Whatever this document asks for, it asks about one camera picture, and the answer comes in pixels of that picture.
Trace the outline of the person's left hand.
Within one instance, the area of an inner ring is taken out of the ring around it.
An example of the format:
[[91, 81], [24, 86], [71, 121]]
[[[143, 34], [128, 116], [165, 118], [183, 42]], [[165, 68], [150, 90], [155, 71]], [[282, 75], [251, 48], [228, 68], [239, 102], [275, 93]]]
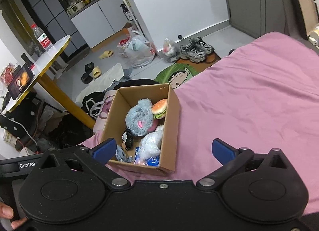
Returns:
[[[14, 217], [14, 210], [10, 206], [6, 205], [5, 203], [1, 202], [0, 209], [1, 209], [0, 210], [1, 218], [11, 220]], [[23, 223], [25, 223], [26, 221], [27, 221], [27, 218], [25, 218], [25, 217], [20, 219], [20, 220], [12, 221], [10, 223], [11, 228], [13, 230], [15, 230], [19, 226], [21, 226]]]

